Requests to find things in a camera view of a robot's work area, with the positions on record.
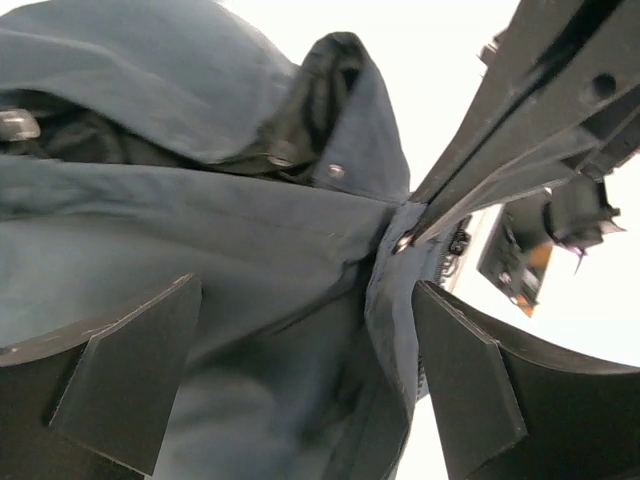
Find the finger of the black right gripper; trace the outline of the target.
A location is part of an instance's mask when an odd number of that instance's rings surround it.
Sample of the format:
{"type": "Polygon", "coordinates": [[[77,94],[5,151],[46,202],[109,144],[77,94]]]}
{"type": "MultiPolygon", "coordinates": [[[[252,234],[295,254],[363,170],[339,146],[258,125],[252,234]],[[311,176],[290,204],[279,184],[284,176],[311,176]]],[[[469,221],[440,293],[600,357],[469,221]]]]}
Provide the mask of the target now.
{"type": "Polygon", "coordinates": [[[538,76],[493,113],[486,79],[457,134],[413,195],[426,206],[412,229],[425,243],[465,215],[570,180],[639,109],[639,72],[572,64],[538,76]]]}
{"type": "Polygon", "coordinates": [[[538,76],[556,76],[572,64],[639,72],[638,2],[521,2],[482,80],[500,90],[486,112],[538,76]]]}

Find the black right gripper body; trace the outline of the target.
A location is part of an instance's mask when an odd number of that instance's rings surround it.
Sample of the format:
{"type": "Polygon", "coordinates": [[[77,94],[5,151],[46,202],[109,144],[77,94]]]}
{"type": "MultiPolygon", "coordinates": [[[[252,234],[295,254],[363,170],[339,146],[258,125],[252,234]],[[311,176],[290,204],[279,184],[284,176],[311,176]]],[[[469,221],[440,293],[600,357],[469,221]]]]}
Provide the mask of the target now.
{"type": "Polygon", "coordinates": [[[575,179],[505,203],[478,263],[479,273],[531,318],[559,247],[583,258],[604,236],[623,230],[615,222],[603,176],[575,179]]]}

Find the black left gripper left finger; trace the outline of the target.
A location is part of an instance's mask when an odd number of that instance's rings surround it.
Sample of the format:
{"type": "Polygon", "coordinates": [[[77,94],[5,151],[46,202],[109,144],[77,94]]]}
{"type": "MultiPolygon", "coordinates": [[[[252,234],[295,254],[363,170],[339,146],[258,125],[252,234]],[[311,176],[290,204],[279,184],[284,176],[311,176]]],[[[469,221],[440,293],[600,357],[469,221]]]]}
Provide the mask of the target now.
{"type": "Polygon", "coordinates": [[[153,474],[198,321],[184,275],[116,311],[1,350],[4,479],[153,474]]]}

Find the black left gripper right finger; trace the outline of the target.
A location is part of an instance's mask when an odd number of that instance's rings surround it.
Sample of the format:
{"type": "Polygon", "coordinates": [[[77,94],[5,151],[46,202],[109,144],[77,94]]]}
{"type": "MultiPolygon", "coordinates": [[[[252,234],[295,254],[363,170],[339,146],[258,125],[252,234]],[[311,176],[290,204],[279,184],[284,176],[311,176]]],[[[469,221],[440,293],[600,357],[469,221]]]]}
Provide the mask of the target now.
{"type": "Polygon", "coordinates": [[[431,282],[412,305],[452,479],[635,479],[639,371],[552,344],[431,282]]]}

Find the dark navy jacket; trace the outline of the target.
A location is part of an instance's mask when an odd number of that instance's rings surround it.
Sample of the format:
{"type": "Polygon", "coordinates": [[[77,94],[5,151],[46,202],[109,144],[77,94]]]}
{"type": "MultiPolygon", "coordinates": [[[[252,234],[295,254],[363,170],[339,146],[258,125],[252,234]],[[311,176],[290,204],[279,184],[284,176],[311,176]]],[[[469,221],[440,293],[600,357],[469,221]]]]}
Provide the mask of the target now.
{"type": "Polygon", "coordinates": [[[202,303],[158,479],[392,479],[436,242],[382,75],[350,32],[292,63],[212,1],[46,1],[1,18],[1,338],[193,274],[202,303]]]}

